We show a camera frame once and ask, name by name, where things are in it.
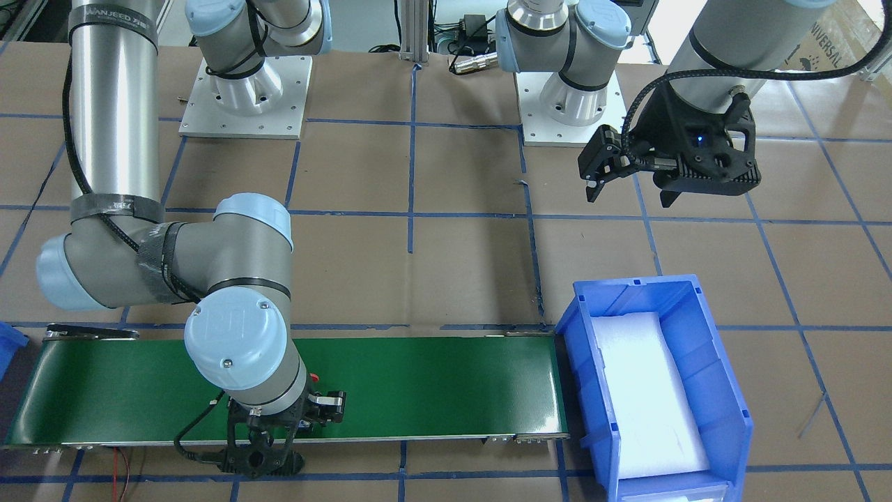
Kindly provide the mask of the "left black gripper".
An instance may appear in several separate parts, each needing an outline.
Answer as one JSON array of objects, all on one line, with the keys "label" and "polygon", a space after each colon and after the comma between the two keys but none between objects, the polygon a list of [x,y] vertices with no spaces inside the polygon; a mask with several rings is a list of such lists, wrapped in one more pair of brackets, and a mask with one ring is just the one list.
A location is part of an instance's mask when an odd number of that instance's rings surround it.
[{"label": "left black gripper", "polygon": [[[744,100],[751,104],[748,94],[737,93],[728,108]],[[672,206],[683,193],[675,190],[678,187],[675,179],[679,174],[683,146],[681,119],[691,109],[700,110],[683,101],[672,88],[657,88],[630,133],[631,152],[644,157],[640,169],[653,172],[653,181],[660,188],[660,200],[665,208]],[[606,184],[637,171],[634,163],[622,161],[624,156],[620,132],[610,125],[596,128],[578,156],[579,174],[587,183],[589,203],[596,202]]]}]

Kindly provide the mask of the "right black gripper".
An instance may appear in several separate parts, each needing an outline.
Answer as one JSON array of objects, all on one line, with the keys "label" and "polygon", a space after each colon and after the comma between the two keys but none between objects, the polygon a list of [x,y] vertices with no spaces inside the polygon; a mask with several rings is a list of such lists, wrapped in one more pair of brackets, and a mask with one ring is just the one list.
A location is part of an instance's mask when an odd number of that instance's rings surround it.
[{"label": "right black gripper", "polygon": [[[302,423],[300,420],[304,396],[306,394],[286,410],[274,414],[261,414],[261,412],[249,410],[241,404],[237,404],[235,400],[230,400],[227,404],[226,446],[261,447],[286,444],[293,447],[294,438],[300,429],[309,429],[310,431],[313,428],[303,427],[306,423]],[[343,420],[346,397],[345,391],[333,390],[318,399],[318,403],[324,404],[328,411],[326,423],[340,423]]]}]

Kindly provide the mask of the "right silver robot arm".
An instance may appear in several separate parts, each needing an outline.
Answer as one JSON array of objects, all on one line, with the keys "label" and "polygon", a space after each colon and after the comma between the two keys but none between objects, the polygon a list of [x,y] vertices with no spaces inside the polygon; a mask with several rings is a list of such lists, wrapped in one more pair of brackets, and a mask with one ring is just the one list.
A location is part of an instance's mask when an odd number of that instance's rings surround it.
[{"label": "right silver robot arm", "polygon": [[304,466],[299,432],[343,419],[292,340],[292,215],[239,192],[207,222],[169,219],[160,188],[160,1],[74,1],[63,83],[70,231],[36,257],[43,296],[66,311],[194,305],[188,356],[227,403],[226,447],[182,457],[249,478]]}]

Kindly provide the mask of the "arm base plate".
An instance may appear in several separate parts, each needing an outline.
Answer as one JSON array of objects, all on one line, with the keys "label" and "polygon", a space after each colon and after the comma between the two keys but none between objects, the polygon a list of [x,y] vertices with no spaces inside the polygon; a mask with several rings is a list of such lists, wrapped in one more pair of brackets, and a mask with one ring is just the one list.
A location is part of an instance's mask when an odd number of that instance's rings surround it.
[{"label": "arm base plate", "polygon": [[220,79],[199,66],[179,127],[186,137],[292,139],[302,136],[313,59],[268,57],[245,79]]},{"label": "arm base plate", "polygon": [[516,74],[523,143],[531,146],[586,146],[597,127],[622,127],[626,106],[618,79],[605,88],[571,88],[557,73]]}]

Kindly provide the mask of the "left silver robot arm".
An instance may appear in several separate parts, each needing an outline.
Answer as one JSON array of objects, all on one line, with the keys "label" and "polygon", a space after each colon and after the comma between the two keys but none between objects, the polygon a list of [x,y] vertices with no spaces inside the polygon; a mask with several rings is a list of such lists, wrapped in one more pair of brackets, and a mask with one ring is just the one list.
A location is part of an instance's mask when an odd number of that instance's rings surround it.
[{"label": "left silver robot arm", "polygon": [[[612,181],[652,174],[661,204],[682,194],[741,196],[762,175],[752,102],[767,82],[815,82],[869,66],[890,44],[890,3],[879,38],[854,63],[783,66],[829,1],[705,1],[665,72],[626,105],[622,124],[599,125],[578,156],[586,197]],[[509,73],[547,73],[542,102],[555,119],[593,123],[620,54],[651,40],[645,1],[509,1],[495,14],[495,51]]]}]

